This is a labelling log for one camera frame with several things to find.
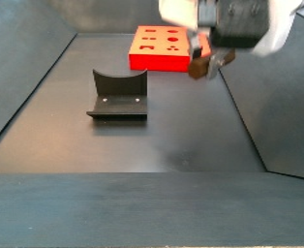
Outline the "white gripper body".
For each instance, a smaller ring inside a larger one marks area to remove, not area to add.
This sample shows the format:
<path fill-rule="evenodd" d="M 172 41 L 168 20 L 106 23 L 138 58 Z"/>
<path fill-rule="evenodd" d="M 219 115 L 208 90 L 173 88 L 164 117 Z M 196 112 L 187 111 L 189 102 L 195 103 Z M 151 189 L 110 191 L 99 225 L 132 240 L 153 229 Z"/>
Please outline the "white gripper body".
<path fill-rule="evenodd" d="M 215 47 L 267 56 L 283 48 L 304 0 L 157 0 L 157 7 L 167 22 L 208 30 Z"/>

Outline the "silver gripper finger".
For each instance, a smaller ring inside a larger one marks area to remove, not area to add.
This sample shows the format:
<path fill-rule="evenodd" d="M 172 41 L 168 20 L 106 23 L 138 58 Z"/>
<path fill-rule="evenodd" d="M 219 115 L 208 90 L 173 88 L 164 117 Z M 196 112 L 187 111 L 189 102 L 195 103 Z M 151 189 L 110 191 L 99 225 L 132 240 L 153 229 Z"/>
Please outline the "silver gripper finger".
<path fill-rule="evenodd" d="M 219 48 L 209 57 L 207 78 L 213 79 L 217 76 L 219 69 L 233 60 L 233 52 L 229 48 Z"/>
<path fill-rule="evenodd" d="M 196 31 L 188 31 L 188 40 L 191 45 L 191 56 L 192 59 L 200 58 L 201 56 L 201 44 L 199 41 L 199 34 Z"/>

